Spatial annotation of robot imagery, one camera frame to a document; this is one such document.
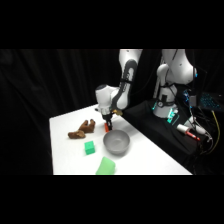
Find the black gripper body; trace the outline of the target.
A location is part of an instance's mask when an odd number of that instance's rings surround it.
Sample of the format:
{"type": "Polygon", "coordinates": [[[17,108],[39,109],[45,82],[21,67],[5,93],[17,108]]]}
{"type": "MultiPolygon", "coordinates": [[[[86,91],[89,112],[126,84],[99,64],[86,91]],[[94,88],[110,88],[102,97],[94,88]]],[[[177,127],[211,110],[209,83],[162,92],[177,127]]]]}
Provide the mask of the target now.
{"type": "Polygon", "coordinates": [[[110,112],[110,113],[107,113],[107,114],[102,114],[102,118],[108,122],[109,120],[112,119],[112,116],[113,116],[113,112],[110,112]]]}

